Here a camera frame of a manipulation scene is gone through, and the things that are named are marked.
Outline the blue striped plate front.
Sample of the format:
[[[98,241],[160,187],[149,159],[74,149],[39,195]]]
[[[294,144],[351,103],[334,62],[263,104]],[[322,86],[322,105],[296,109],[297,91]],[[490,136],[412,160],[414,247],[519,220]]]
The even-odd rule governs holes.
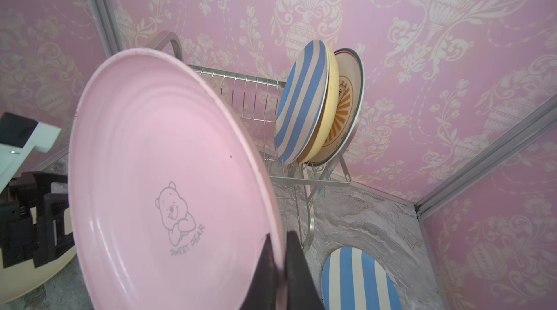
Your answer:
[[[278,106],[274,143],[284,165],[296,161],[312,138],[326,99],[328,75],[328,48],[313,40],[294,62]]]

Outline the pink plate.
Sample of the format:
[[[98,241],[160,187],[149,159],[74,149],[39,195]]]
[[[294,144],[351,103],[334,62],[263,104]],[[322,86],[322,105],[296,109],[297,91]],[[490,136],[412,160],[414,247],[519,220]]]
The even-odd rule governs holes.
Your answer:
[[[264,246],[284,279],[277,199],[255,143],[193,69],[159,50],[107,59],[81,96],[68,185],[96,309],[239,309]]]

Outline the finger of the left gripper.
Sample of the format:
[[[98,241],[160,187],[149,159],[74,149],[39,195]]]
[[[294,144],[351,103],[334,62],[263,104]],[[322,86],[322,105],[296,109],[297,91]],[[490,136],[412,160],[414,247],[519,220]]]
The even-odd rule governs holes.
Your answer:
[[[25,172],[13,178],[1,194],[1,258],[6,267],[33,259],[37,249],[37,205],[52,192],[52,184],[68,177],[49,172]]]
[[[66,233],[65,229],[64,216],[67,209],[68,194],[48,193],[39,201],[35,224],[37,249],[33,254],[35,268],[59,259],[75,246],[73,234]]]

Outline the blue striped plate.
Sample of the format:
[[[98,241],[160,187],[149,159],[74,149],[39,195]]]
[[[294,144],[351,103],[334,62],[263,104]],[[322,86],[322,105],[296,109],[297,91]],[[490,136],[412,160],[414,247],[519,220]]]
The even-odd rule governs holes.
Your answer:
[[[402,309],[385,269],[354,247],[342,247],[329,255],[321,275],[321,292],[326,309]]]
[[[274,143],[284,165],[296,161],[312,138],[326,99],[328,75],[328,48],[313,40],[294,62],[278,106]]]

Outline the sunburst plate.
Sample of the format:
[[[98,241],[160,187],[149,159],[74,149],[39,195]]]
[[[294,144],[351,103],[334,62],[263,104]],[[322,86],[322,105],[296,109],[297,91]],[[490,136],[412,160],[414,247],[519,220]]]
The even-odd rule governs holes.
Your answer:
[[[360,55],[351,48],[334,52],[339,69],[337,111],[326,142],[310,160],[311,166],[323,166],[346,151],[358,129],[365,90],[365,71]]]

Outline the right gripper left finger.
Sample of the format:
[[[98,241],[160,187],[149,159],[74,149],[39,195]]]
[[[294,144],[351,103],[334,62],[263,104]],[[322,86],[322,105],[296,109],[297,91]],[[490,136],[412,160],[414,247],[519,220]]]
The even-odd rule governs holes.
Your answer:
[[[278,283],[279,277],[274,261],[271,237],[267,234],[247,295],[239,309],[275,309]]]

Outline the yellow bear plate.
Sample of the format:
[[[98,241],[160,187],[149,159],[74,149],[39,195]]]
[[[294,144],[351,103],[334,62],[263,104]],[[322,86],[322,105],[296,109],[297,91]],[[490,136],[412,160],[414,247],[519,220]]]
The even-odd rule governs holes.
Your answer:
[[[316,128],[305,147],[304,151],[297,158],[298,164],[311,161],[323,148],[334,123],[337,105],[339,100],[339,69],[334,51],[326,44],[327,52],[327,75],[326,75],[326,95],[319,114]]]

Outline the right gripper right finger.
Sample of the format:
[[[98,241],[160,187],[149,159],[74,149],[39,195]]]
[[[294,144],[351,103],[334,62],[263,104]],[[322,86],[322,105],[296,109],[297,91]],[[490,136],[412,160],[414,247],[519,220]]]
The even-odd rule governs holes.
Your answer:
[[[315,287],[300,239],[295,231],[287,233],[285,272],[288,310],[324,310]]]

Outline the blue striped plate back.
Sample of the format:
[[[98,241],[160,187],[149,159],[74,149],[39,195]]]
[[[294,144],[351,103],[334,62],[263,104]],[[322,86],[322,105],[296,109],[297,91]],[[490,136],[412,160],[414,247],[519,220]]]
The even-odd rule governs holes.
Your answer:
[[[402,309],[385,269],[354,247],[342,247],[329,255],[321,275],[321,292],[326,309]]]

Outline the steel two-tier dish rack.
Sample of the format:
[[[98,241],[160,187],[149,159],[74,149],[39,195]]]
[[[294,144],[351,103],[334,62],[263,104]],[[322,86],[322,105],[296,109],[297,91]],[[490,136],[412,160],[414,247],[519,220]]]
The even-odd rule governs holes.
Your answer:
[[[272,183],[279,188],[284,228],[296,230],[303,250],[308,251],[315,237],[316,199],[327,188],[347,187],[352,182],[345,156],[352,141],[346,151],[323,166],[311,166],[307,162],[283,165],[276,154],[274,133],[285,82],[194,63],[189,66],[213,86],[247,126]]]

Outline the cream plate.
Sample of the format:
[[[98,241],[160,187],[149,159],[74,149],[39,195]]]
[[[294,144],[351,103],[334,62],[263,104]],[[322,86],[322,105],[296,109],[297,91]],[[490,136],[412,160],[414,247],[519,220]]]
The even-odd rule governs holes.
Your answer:
[[[76,247],[71,247],[58,259],[38,268],[35,268],[33,259],[11,267],[6,267],[1,259],[1,304],[20,298],[45,284],[63,270],[76,254]]]

